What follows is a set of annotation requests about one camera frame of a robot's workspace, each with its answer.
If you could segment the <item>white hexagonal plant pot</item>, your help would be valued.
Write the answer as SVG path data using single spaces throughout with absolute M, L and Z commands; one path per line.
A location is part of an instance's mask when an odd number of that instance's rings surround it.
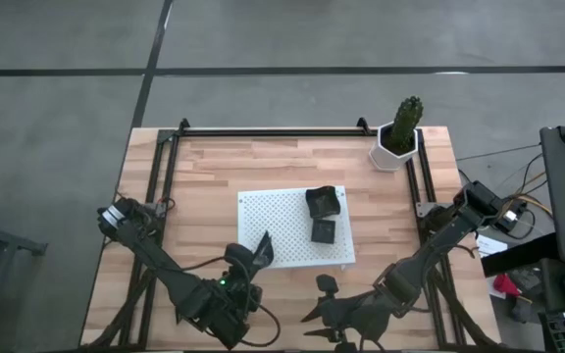
M 397 172 L 418 153 L 419 131 L 417 129 L 413 132 L 409 150 L 404 154 L 396 155 L 382 146 L 382 136 L 390 131 L 392 125 L 393 122 L 390 122 L 378 127 L 376 141 L 369 152 L 370 161 L 380 172 Z

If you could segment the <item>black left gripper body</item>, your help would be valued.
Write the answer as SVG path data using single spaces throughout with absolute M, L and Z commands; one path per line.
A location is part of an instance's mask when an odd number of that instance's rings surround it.
M 223 256 L 183 268 L 189 274 L 218 261 L 230 264 L 219 278 L 199 281 L 177 305 L 177 320 L 185 320 L 200 331 L 208 330 L 226 348 L 235 348 L 249 330 L 248 315 L 261 303 L 262 289 L 252 280 L 264 268 L 253 264 L 255 250 L 231 243 Z

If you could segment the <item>green cactus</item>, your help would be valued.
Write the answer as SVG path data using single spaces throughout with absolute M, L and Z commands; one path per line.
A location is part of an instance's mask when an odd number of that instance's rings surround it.
M 411 139 L 424 112 L 422 100 L 411 96 L 401 102 L 388 138 L 388 149 L 401 155 L 411 149 Z

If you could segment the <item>black aluminium table frame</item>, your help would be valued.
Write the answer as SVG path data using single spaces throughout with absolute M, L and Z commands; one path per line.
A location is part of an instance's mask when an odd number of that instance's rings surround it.
M 123 167 L 119 192 L 143 199 L 153 164 L 158 131 L 135 128 Z M 450 202 L 461 189 L 456 158 L 446 126 L 420 127 L 436 200 Z M 405 167 L 383 173 L 369 160 L 376 137 L 362 127 L 219 128 L 229 136 L 195 136 L 214 128 L 186 128 L 180 136 L 163 248 L 181 265 L 221 256 L 237 240 L 237 192 L 343 185 L 349 209 L 356 263 L 259 272 L 264 306 L 282 325 L 279 339 L 265 348 L 238 344 L 232 352 L 330 351 L 325 338 L 304 336 L 321 328 L 321 320 L 300 323 L 319 295 L 315 277 L 336 278 L 341 296 L 372 289 L 371 283 L 390 263 L 419 248 L 415 207 Z M 499 342 L 499 331 L 479 254 L 454 249 L 448 264 L 456 295 L 483 331 Z M 90 344 L 124 304 L 133 255 L 112 243 L 102 252 L 79 345 Z M 193 326 L 176 324 L 165 286 L 156 281 L 146 346 L 159 351 L 223 351 L 219 340 Z M 438 348 L 433 315 L 409 312 L 391 318 L 380 344 L 387 349 Z

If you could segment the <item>small black square plate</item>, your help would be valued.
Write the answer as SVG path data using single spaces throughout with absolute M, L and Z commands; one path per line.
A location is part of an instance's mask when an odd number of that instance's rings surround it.
M 312 224 L 311 241 L 323 244 L 334 244 L 336 222 L 316 219 Z

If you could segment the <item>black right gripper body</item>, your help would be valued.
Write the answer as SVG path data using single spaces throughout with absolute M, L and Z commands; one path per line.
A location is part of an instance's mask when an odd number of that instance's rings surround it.
M 363 353 L 365 341 L 373 342 L 380 353 L 386 353 L 379 340 L 386 331 L 390 309 L 376 301 L 375 292 L 337 299 L 338 286 L 334 277 L 319 275 L 316 283 L 325 293 L 318 298 L 316 306 L 325 308 L 321 318 L 324 328 L 334 330 L 334 338 L 326 338 L 335 344 L 334 353 Z

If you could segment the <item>white perforated metal shelf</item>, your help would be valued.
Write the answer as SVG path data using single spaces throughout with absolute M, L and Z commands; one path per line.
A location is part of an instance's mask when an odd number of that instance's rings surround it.
M 334 242 L 311 240 L 313 220 L 304 188 L 241 191 L 237 194 L 237 242 L 255 250 L 264 234 L 271 238 L 274 260 L 271 269 L 323 266 L 342 268 L 356 263 L 355 249 L 342 185 L 335 188 L 340 213 L 334 222 Z

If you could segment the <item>black diagonal beam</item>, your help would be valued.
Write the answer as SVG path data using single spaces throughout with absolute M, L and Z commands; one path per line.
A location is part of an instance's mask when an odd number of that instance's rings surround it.
M 543 235 L 534 240 L 488 255 L 481 259 L 486 277 L 531 265 L 541 259 L 559 259 L 556 233 Z

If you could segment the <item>white paper sheet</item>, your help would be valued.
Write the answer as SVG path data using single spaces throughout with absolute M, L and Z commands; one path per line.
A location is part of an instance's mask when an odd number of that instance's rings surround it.
M 477 250 L 480 253 L 481 258 L 504 252 L 508 249 L 507 243 L 486 237 L 484 235 L 479 235 L 476 239 L 476 243 Z

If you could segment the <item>red plastic object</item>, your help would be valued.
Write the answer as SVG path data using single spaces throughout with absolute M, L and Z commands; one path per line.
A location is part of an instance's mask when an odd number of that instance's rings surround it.
M 522 291 L 507 274 L 497 275 L 492 283 L 492 287 L 499 293 L 512 297 L 520 297 L 522 294 Z

